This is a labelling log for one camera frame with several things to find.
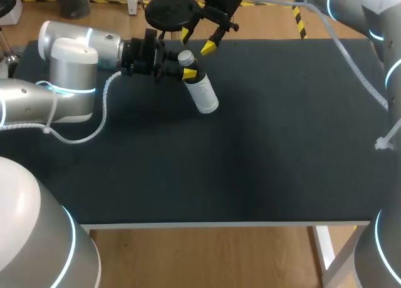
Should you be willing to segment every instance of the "black table mat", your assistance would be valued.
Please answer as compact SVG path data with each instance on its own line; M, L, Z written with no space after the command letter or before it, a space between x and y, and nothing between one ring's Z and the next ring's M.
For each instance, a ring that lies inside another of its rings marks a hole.
M344 43L384 95L369 42ZM190 48L199 53L203 44ZM0 156L28 168L82 224L374 218L394 183L395 155L374 149L388 132L387 113L332 41L225 41L200 64L220 101L211 115L197 112L179 81L123 76L92 141L2 132ZM32 42L15 77L48 80L48 70ZM68 138L94 131L110 75L98 72L90 121L54 128Z

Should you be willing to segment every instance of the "table leg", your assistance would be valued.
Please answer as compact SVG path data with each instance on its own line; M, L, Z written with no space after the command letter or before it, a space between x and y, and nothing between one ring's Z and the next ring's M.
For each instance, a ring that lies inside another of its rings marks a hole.
M313 229L318 247L324 288L338 287L344 281L345 277L353 270L353 252L355 250L355 245L358 242L358 238L364 230L365 226L358 226L338 255L334 257L334 250L331 244L328 228L315 227Z

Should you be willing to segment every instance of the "white cable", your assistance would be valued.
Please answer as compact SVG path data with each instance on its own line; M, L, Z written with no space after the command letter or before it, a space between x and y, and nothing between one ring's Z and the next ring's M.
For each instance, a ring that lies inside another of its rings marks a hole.
M47 81L38 81L36 83L36 85L40 85L41 83L47 83L51 87L51 90L53 91L53 102L51 104L51 110L50 110L50 114L49 114L49 119L48 119L48 122L46 123L46 125L43 128L43 133L50 133L50 123L53 121L53 118L55 116L56 109L57 109L57 92L56 92L55 87L51 83L49 83Z
M320 19L322 20L323 24L326 26L326 29L333 39L335 45L340 50L341 54L344 56L345 61L350 65L352 71L355 73L357 78L366 88L366 90L388 111L388 103L387 100L370 84L370 82L366 79L366 77L362 74L358 66L352 60L350 54L345 49L344 45L340 42L337 35L335 34L333 28L331 27L330 23L327 21L326 16L313 4L305 3L305 2L287 2L287 1L278 1L278 0L253 0L256 2L265 2L283 6L303 6L308 8L309 10L315 12L319 15Z
M97 128L97 130L95 130L95 132L93 132L91 135L87 136L86 138L80 139L80 140L69 140L69 139L66 139L63 136L61 136L57 131L52 129L51 127L49 127L49 132L53 136L55 136L57 139L59 139L61 142L66 143L66 144L70 144L70 145L81 144L81 143L87 142L87 141L93 139L94 137L96 137L99 134L99 132L102 131L102 129L105 126L105 123L106 123L108 87L110 86L110 83L115 78L119 77L120 75L121 75L120 71L116 72L113 75L111 75L111 77L109 77L109 79L106 80L105 88L103 90L103 97L102 97L102 105L103 105L102 121L100 122L100 125ZM4 126L0 127L0 131L3 131L3 130L17 130L17 129L21 129L21 128L40 128L40 129L44 130L45 125L40 124L40 123L21 123L21 124L13 124L13 125L4 125Z
M393 138L393 136L399 131L401 128L401 119L397 121L396 124L394 124L393 128L388 132L388 134L385 137L380 137L377 139L375 148L376 150L378 149L392 149L394 150L394 145L390 143L390 140Z

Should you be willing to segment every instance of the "wooden floor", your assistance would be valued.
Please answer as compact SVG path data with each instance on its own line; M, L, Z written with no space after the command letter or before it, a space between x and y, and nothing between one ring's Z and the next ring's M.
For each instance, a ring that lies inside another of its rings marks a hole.
M328 38L321 21L301 10L309 38ZM15 26L4 32L10 44L26 44L37 39L41 24L59 20L115 31L124 38L142 37L148 27L143 11L130 17L124 5L93 4L91 14L76 21L57 15L55 3L24 3ZM258 6L239 8L235 22L236 39L299 39L291 8ZM331 21L341 38L360 35ZM208 38L216 25L202 21L194 39ZM338 252L352 233L352 227L332 227ZM102 230L92 232L102 258L102 288L109 287L320 287L313 241L304 227L251 229L159 229ZM343 288L354 287L347 279Z

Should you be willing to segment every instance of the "white bottle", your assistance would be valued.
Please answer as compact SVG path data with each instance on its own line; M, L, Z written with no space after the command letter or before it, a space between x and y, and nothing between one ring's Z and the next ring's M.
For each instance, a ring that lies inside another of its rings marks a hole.
M210 80L205 72L199 72L194 55L189 50L184 50L178 55L181 66L196 69L199 76L184 80L197 109L202 114L209 114L219 107L219 100L214 93Z

